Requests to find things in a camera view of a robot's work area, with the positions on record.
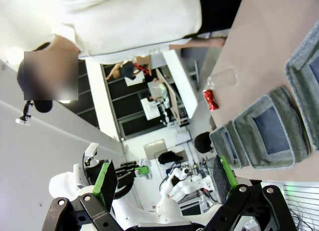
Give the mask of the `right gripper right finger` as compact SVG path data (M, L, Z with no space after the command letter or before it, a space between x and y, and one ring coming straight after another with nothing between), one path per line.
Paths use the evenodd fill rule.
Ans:
M205 231L295 231L296 224L276 185L234 175L223 156L206 165L221 206L205 225Z

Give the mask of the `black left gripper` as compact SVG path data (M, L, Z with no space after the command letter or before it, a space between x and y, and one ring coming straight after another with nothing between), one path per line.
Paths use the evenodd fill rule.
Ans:
M138 166L136 162L124 162L115 169L118 180L117 189L131 189L136 176L147 176L150 173L148 166Z

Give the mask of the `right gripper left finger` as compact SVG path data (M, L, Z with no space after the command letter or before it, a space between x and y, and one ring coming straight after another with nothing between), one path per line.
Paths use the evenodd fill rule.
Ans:
M92 225L98 231L121 231L121 226L110 214L118 184L112 161L104 163L91 192L70 201L55 198L44 220L43 231L79 231Z

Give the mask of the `person's right hand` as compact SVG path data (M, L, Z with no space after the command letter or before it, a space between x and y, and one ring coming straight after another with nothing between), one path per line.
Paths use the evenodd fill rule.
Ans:
M209 46L222 48L225 42L226 42L225 37L212 37L209 39Z

